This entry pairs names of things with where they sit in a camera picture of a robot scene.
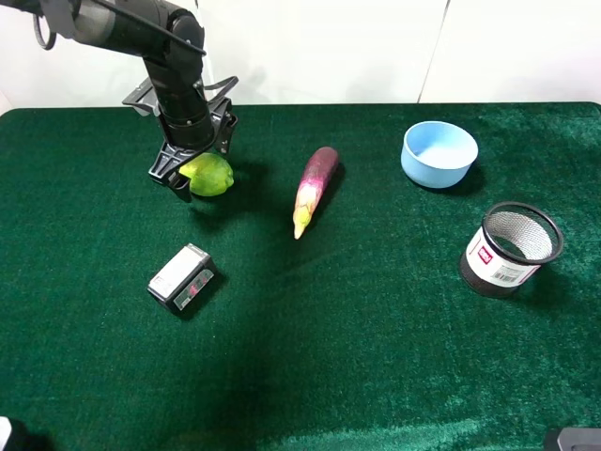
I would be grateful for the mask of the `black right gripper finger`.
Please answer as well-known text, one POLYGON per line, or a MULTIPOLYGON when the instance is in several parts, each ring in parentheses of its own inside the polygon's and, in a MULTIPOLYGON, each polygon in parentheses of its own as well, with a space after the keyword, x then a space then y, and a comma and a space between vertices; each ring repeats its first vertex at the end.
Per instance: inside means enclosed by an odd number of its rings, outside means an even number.
POLYGON ((226 155, 229 152, 234 130, 235 123, 228 123, 220 128, 216 141, 216 149, 220 154, 226 155))

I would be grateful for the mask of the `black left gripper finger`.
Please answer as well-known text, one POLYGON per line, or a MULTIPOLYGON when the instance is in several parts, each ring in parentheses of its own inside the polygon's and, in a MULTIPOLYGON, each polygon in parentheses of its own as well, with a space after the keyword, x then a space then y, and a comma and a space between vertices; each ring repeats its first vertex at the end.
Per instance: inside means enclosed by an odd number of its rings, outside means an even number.
POLYGON ((179 173, 172 173, 168 180, 168 187, 179 199, 186 203, 191 203, 190 182, 191 180, 188 177, 179 173))

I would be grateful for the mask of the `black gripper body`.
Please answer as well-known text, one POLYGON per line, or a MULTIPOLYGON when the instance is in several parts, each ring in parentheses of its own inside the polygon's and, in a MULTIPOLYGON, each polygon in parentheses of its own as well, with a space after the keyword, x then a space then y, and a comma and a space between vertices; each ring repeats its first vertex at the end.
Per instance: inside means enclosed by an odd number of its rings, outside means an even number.
POLYGON ((142 116, 153 115, 161 125, 163 144, 148 171, 156 181, 168 181, 172 173, 201 153, 216 149, 220 128, 238 123, 232 112, 232 101, 227 97, 238 79, 228 77, 214 85, 205 86, 201 80, 193 84, 193 93, 204 104, 197 121, 188 119, 182 125, 169 121, 161 111, 159 100, 149 79, 145 79, 129 94, 123 103, 142 116))

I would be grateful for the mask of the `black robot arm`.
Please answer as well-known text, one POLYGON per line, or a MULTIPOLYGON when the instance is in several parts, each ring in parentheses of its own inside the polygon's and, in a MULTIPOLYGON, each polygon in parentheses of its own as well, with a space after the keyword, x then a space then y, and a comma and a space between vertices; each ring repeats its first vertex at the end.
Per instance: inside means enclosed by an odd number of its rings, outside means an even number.
POLYGON ((147 77, 123 104, 158 119, 163 144, 148 174, 183 201, 191 201, 191 179, 179 169, 212 149, 228 152, 238 119, 227 93, 239 81, 232 76, 204 84, 205 30, 195 16, 168 1, 6 1, 3 5, 32 15, 36 31, 39 20, 46 20, 50 36, 36 35, 46 51, 61 35, 143 59, 147 77))

